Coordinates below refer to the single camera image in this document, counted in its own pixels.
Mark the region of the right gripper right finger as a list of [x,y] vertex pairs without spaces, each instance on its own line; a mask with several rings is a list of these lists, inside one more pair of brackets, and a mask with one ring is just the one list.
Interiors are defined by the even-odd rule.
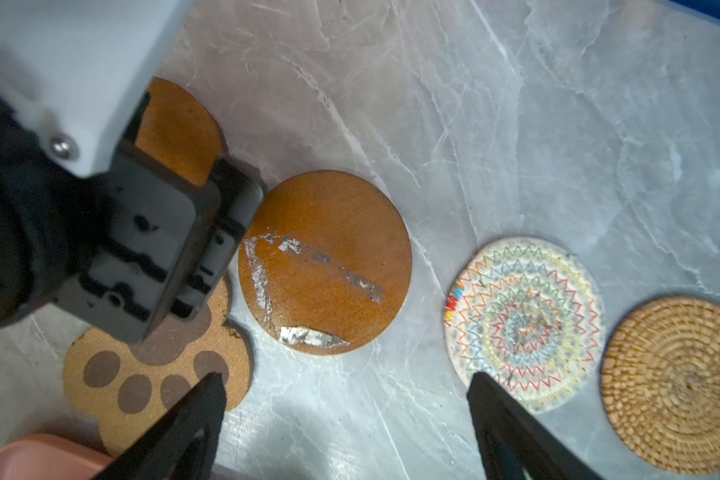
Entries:
[[488,479],[599,477],[490,375],[473,375],[467,400]]

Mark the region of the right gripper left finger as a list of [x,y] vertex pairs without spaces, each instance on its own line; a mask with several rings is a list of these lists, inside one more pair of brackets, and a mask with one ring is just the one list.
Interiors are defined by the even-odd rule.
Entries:
[[100,480],[208,479],[226,402],[222,375],[207,374],[96,477]]

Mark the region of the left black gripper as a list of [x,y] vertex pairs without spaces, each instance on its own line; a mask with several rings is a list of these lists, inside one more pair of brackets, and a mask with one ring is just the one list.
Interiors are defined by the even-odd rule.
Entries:
[[210,298],[266,187],[229,153],[196,186],[136,147],[147,91],[109,169],[58,166],[0,99],[0,328],[53,304],[127,343]]

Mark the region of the cork paw-shaped coaster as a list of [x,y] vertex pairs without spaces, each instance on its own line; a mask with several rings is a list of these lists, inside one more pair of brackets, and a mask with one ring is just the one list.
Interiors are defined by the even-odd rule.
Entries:
[[248,393],[253,357],[246,335],[228,320],[230,282],[222,279],[196,317],[167,317],[141,343],[129,345],[91,328],[69,347],[64,394],[98,423],[106,452],[129,448],[205,375],[218,373],[226,410]]

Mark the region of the white embroidered round coaster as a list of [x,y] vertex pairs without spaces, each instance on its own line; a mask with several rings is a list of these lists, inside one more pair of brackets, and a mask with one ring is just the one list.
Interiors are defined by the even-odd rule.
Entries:
[[576,256],[534,237],[484,246],[446,298],[449,358],[464,384],[483,372],[533,414],[573,398],[601,359],[599,289]]

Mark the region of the plain brown round coaster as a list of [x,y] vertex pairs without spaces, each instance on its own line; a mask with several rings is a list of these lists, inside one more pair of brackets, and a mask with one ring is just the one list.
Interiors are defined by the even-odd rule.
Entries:
[[215,118],[191,93],[155,77],[148,93],[136,147],[196,186],[204,185],[215,162],[228,153]]

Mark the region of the woven rattan round coaster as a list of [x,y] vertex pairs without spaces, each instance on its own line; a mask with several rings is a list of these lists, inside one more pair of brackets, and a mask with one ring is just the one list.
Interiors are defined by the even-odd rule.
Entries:
[[720,306],[667,296],[633,309],[600,369],[608,420],[647,463],[678,474],[720,471]]

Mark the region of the brown coaster with scratches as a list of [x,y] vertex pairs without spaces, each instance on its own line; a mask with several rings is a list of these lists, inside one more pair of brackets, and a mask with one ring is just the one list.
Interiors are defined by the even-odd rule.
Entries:
[[264,199],[241,243],[239,283],[262,329],[312,355],[377,338],[412,276],[407,228],[392,201],[350,173],[296,175]]

